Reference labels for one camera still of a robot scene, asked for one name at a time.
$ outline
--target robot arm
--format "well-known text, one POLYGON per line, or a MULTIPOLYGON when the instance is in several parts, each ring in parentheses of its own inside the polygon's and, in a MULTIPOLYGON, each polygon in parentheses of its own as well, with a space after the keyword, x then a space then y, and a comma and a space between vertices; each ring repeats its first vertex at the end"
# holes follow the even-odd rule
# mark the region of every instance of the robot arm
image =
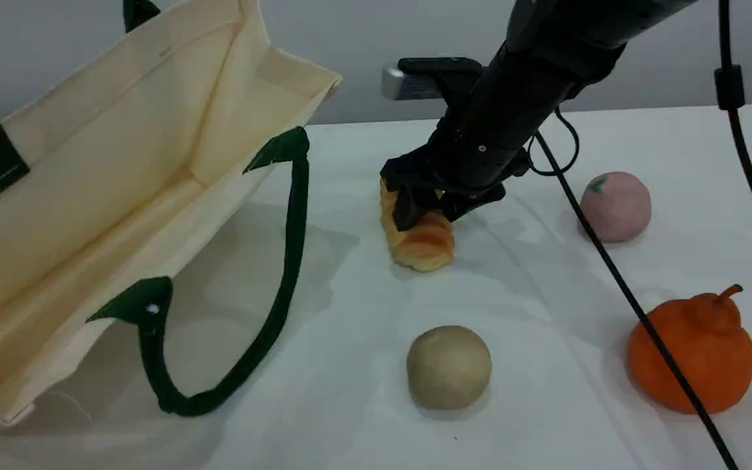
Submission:
POLYGON ((448 110, 426 145, 382 169, 388 190, 399 191, 397 228, 432 209, 453 221, 502 199, 501 182, 526 173, 522 146, 547 116, 608 76, 629 39, 694 2, 517 0, 507 39, 485 69, 469 59, 400 60, 394 97, 426 96, 429 80, 448 110))

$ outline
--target pink toy fruit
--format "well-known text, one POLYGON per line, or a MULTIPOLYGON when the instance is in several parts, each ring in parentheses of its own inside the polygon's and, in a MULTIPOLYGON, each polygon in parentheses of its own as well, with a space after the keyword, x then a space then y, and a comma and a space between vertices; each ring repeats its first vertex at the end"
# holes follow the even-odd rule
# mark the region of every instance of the pink toy fruit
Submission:
POLYGON ((634 175, 597 176, 582 195, 582 212, 604 242, 624 242, 640 235, 651 220, 648 189, 634 175))

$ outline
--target croissant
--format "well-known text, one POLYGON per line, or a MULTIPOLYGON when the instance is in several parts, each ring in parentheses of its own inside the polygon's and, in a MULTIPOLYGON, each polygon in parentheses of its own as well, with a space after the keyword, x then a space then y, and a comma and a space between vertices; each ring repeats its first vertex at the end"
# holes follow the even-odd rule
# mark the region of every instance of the croissant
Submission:
POLYGON ((451 222, 440 211, 428 211, 414 227, 400 232, 394 223, 397 193, 381 184, 382 228, 388 250, 396 264, 413 270, 435 271, 454 261, 454 235, 451 222))

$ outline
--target gray wall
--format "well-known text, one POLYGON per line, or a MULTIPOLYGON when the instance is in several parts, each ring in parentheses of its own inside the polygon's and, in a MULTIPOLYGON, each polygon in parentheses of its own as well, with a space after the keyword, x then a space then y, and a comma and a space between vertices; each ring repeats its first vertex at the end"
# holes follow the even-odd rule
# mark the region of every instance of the gray wall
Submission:
MULTIPOLYGON (((176 0, 155 0, 167 7, 176 0)), ((752 102, 752 0, 735 0, 734 54, 752 102)), ((121 0, 0 0, 0 117, 93 59, 123 34, 121 0)), ((403 56, 487 62, 512 0, 263 0, 275 45, 344 76, 320 122, 441 115, 437 101, 390 102, 380 69, 403 56)), ((713 104, 715 0, 699 0, 629 45, 614 73, 567 105, 594 110, 713 104)))

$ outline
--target white table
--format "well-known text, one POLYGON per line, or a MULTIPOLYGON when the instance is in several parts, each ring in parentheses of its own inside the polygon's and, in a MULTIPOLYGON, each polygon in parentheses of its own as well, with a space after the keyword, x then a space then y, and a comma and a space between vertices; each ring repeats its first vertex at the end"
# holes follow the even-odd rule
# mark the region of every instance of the white table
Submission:
MULTIPOLYGON (((725 115, 683 108, 569 117, 582 136, 569 173, 576 191, 609 170, 650 188, 650 228, 611 248, 642 305, 738 282, 752 335, 752 200, 725 115)), ((752 152, 752 106, 743 117, 752 152)), ((510 179, 506 199, 463 218, 453 266, 422 275, 391 264, 378 172, 433 125, 309 128, 307 252, 290 323, 223 409, 196 420, 162 414, 134 330, 118 325, 14 435, 0 437, 0 467, 722 468, 696 417, 656 407, 630 384, 623 357, 635 316, 554 178, 510 179), (439 324, 472 328, 492 351, 488 395, 462 414, 421 411, 407 392, 409 344, 439 324)), ((566 160, 567 132, 555 119, 544 131, 566 160)), ((186 392, 215 383, 268 312, 288 179, 287 168, 275 170, 177 279, 167 359, 186 392)), ((752 468, 752 387, 714 420, 742 468, 752 468)))

